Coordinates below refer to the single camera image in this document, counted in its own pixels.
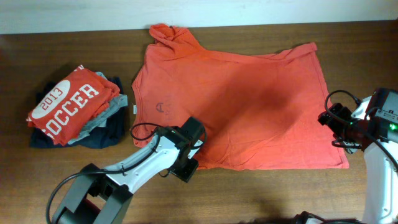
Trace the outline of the orange soccer t-shirt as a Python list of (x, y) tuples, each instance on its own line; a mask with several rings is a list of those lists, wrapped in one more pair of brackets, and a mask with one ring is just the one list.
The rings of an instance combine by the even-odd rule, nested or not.
[(134, 144), (154, 125), (206, 129), (201, 169), (346, 169), (344, 150), (319, 124), (328, 90), (313, 42), (276, 54), (208, 50), (184, 27), (150, 27), (154, 42), (132, 83)]

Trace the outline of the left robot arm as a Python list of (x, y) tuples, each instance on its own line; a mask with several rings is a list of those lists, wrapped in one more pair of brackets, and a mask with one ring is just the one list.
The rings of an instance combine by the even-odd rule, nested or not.
[(47, 223), (122, 223), (136, 191), (159, 172), (191, 179), (207, 134), (190, 117), (182, 126), (157, 125), (146, 138), (149, 143), (125, 160), (102, 169), (88, 164), (62, 180), (47, 202)]

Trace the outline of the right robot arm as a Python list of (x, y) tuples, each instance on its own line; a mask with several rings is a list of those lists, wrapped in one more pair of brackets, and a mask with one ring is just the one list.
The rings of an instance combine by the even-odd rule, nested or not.
[(363, 152), (367, 188), (359, 222), (397, 223), (397, 91), (377, 88), (367, 98), (353, 99), (354, 111), (335, 103), (318, 122), (333, 131), (333, 146)]

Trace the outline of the folded navy shirt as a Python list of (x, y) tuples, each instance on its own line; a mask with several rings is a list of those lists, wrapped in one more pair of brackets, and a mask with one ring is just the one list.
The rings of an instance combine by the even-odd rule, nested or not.
[[(119, 105), (116, 108), (116, 112), (106, 118), (104, 125), (100, 124), (99, 126), (93, 128), (88, 133), (87, 137), (72, 144), (67, 144), (65, 147), (84, 146), (91, 149), (103, 149), (118, 144), (121, 138), (124, 136), (125, 110), (128, 103), (127, 96), (124, 94), (122, 83), (119, 77), (109, 77), (107, 79), (116, 84), (120, 89), (119, 97), (121, 99), (119, 100)], [(50, 137), (44, 134), (41, 130), (35, 128), (30, 137), (30, 147), (50, 149), (62, 148), (63, 146), (60, 144), (54, 144)]]

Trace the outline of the folded grey shirt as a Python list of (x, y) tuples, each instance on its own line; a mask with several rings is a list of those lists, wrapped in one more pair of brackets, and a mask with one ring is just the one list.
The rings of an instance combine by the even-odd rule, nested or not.
[[(108, 80), (103, 73), (101, 72), (96, 72), (96, 74), (106, 80)], [(71, 139), (68, 141), (67, 144), (72, 144), (76, 141), (79, 141), (85, 137), (88, 136), (88, 133), (95, 127), (99, 126), (100, 124), (104, 125), (104, 122), (106, 120), (106, 118), (108, 118), (109, 116), (111, 116), (113, 113), (116, 112), (116, 108), (119, 105), (119, 100), (121, 98), (119, 96), (113, 98), (110, 102), (109, 102), (109, 108), (105, 109), (103, 112), (101, 112), (97, 117), (89, 120), (82, 128), (82, 130), (80, 131), (80, 133), (78, 134), (78, 137), (75, 139)]]

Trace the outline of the folded red soccer shirt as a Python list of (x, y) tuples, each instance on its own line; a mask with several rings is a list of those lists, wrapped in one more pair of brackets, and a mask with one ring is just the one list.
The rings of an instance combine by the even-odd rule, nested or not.
[(89, 120), (108, 109), (109, 102), (119, 94), (116, 84), (80, 65), (29, 112), (27, 125), (64, 146), (78, 137)]

